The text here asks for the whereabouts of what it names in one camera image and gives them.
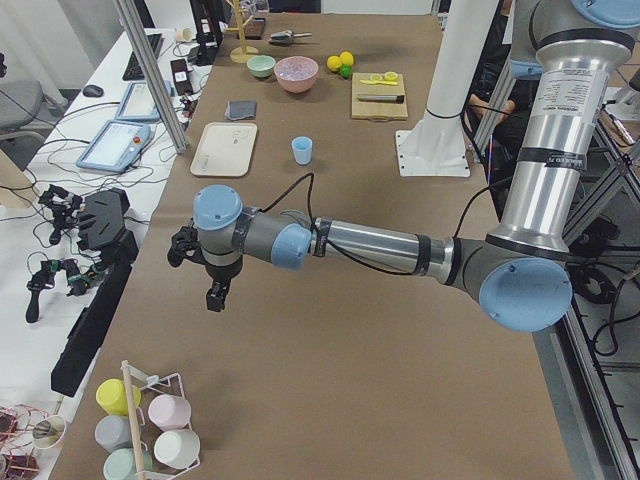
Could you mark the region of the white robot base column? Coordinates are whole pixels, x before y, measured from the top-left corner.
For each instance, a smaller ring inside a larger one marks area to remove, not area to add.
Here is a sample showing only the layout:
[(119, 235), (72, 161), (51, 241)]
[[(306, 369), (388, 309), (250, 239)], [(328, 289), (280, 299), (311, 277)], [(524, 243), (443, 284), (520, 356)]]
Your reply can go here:
[(467, 94), (493, 18), (509, 10), (508, 1), (451, 3), (424, 115), (412, 129), (396, 132), (401, 176), (471, 175), (463, 129)]

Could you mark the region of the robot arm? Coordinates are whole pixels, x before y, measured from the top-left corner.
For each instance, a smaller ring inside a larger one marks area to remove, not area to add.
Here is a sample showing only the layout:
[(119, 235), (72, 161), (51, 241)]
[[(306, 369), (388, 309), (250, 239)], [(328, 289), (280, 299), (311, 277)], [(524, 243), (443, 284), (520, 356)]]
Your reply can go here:
[(563, 228), (609, 77), (633, 52), (639, 5), (525, 1), (515, 15), (515, 49), (542, 74), (496, 228), (483, 240), (437, 240), (319, 217), (304, 226), (245, 205), (231, 187), (208, 186), (193, 202), (196, 259), (213, 281), (208, 307), (223, 308), (244, 255), (297, 269), (306, 255), (335, 251), (389, 274), (434, 277), (512, 330), (560, 320), (573, 298)]

